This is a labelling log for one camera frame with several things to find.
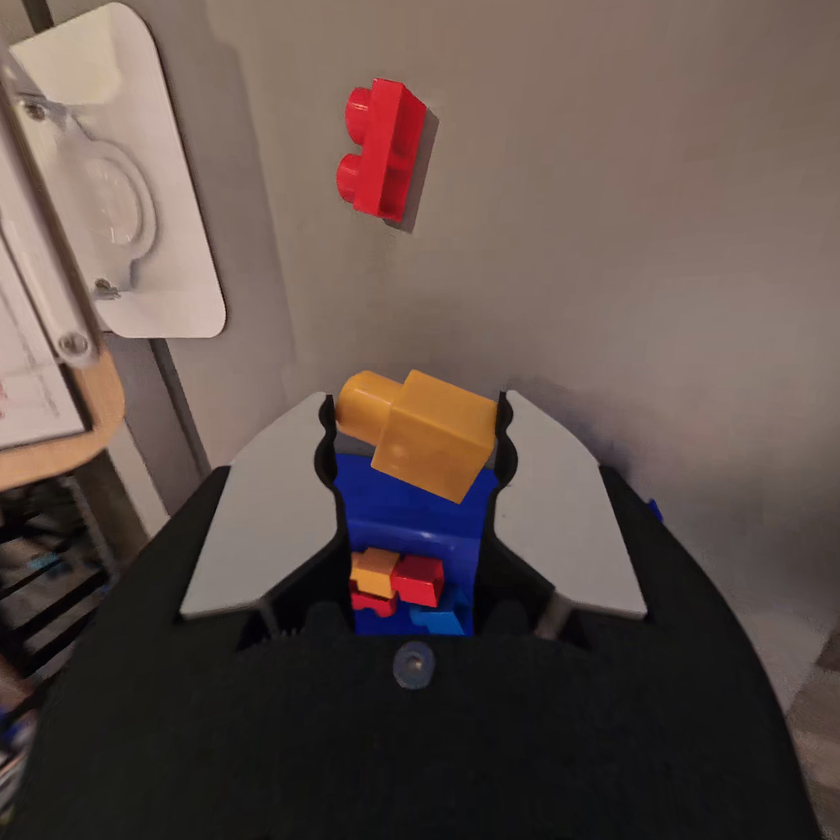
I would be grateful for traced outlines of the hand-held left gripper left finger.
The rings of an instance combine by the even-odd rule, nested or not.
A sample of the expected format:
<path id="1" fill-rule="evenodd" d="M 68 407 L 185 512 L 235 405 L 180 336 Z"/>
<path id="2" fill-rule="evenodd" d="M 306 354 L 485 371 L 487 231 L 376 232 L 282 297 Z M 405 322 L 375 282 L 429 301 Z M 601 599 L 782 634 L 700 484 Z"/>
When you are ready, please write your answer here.
<path id="1" fill-rule="evenodd" d="M 185 619 L 255 612 L 271 634 L 332 603 L 350 623 L 350 535 L 335 485 L 333 397 L 315 392 L 231 462 L 180 607 Z"/>

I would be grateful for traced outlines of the grey desk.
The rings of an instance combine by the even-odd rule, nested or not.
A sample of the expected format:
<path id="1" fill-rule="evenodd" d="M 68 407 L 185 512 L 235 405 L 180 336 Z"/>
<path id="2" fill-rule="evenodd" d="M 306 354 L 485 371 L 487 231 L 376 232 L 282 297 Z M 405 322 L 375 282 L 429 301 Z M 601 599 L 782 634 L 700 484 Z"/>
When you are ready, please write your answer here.
<path id="1" fill-rule="evenodd" d="M 352 373 L 513 388 L 654 498 L 789 711 L 838 615 L 838 2 L 131 2 L 227 324 L 201 470 Z M 353 89 L 427 106 L 401 223 Z"/>

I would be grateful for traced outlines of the blue toy block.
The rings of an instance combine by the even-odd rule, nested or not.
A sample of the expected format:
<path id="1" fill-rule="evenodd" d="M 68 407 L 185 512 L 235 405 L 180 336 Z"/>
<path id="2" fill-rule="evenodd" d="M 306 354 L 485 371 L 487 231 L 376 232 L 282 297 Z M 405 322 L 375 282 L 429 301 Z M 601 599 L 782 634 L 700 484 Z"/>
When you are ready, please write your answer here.
<path id="1" fill-rule="evenodd" d="M 444 588 L 437 606 L 410 605 L 409 615 L 413 625 L 424 627 L 432 635 L 471 635 L 469 599 L 456 585 Z"/>

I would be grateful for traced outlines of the yellow one-stud block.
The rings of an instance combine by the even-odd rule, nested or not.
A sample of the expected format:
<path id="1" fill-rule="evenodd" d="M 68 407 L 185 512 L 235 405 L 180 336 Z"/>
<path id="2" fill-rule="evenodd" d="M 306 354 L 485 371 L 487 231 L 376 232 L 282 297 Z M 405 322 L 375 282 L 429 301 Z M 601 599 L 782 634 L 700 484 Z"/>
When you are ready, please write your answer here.
<path id="1" fill-rule="evenodd" d="M 496 445 L 497 402 L 413 370 L 354 374 L 335 405 L 341 433 L 373 446 L 373 469 L 459 504 Z"/>
<path id="2" fill-rule="evenodd" d="M 374 547 L 352 552 L 350 580 L 359 592 L 389 600 L 394 596 L 392 573 L 400 559 L 399 552 Z"/>

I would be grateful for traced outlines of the printed instruction sheet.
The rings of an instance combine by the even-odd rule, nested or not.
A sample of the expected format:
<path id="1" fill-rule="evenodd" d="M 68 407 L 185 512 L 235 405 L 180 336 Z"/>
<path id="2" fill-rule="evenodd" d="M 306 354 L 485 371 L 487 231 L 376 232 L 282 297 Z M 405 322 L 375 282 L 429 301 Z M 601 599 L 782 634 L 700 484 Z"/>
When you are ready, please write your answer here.
<path id="1" fill-rule="evenodd" d="M 1 244 L 1 449 L 86 433 L 87 410 Z"/>

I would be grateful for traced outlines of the blue plastic bin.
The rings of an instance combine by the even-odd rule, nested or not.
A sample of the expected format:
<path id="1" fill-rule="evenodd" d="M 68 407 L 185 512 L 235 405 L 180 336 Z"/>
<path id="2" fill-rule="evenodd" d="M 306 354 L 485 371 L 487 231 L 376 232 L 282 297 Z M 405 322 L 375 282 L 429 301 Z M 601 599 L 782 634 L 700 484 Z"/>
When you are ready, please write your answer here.
<path id="1" fill-rule="evenodd" d="M 508 614 L 503 616 L 500 632 L 482 632 L 482 533 L 490 495 L 498 488 L 495 472 L 483 469 L 466 499 L 455 504 L 385 477 L 371 467 L 368 458 L 340 455 L 338 486 L 345 502 L 350 544 L 354 552 L 374 547 L 399 552 L 401 558 L 406 554 L 415 554 L 441 560 L 445 574 L 444 588 L 456 585 L 469 599 L 471 635 L 436 637 L 528 636 L 512 631 Z M 590 614 L 624 623 L 650 623 L 652 610 L 644 588 L 639 584 L 647 604 L 644 620 L 574 611 L 559 635 L 535 637 L 554 640 L 572 634 L 569 626 L 578 623 L 582 615 Z M 396 613 L 388 618 L 377 618 L 370 611 L 354 612 L 355 634 L 359 637 L 432 637 L 424 627 L 413 625 L 410 605 L 398 597 Z"/>

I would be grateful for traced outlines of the red two-stud block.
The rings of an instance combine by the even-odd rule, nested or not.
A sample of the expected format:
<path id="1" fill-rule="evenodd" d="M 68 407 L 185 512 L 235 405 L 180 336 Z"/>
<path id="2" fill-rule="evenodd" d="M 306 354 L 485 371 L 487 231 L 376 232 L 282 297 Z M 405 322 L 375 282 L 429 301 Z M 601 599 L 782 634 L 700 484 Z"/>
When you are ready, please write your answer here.
<path id="1" fill-rule="evenodd" d="M 352 90 L 344 124 L 359 149 L 342 158 L 335 182 L 354 210 L 403 221 L 426 118 L 426 104 L 400 81 L 378 77 Z"/>

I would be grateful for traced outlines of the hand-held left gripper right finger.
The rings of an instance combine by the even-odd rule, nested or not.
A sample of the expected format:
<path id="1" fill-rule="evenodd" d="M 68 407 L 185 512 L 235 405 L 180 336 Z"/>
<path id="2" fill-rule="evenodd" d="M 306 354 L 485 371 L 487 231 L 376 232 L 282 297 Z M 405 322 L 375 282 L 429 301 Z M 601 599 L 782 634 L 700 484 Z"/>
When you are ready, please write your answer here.
<path id="1" fill-rule="evenodd" d="M 648 607 L 601 467 L 558 421 L 502 392 L 482 533 L 482 632 L 557 636 L 574 611 L 644 620 Z"/>

